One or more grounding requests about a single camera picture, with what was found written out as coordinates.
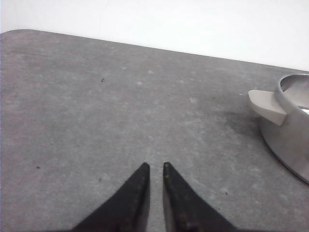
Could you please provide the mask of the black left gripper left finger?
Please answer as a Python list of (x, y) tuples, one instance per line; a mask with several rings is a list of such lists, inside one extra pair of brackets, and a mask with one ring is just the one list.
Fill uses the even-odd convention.
[(106, 202), (73, 232), (144, 232), (150, 200), (150, 166), (144, 162)]

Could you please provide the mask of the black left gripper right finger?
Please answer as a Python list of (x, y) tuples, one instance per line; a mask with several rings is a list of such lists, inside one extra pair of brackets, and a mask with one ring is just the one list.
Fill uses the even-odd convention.
[(163, 207), (168, 232), (237, 230), (194, 192), (170, 162), (163, 165)]

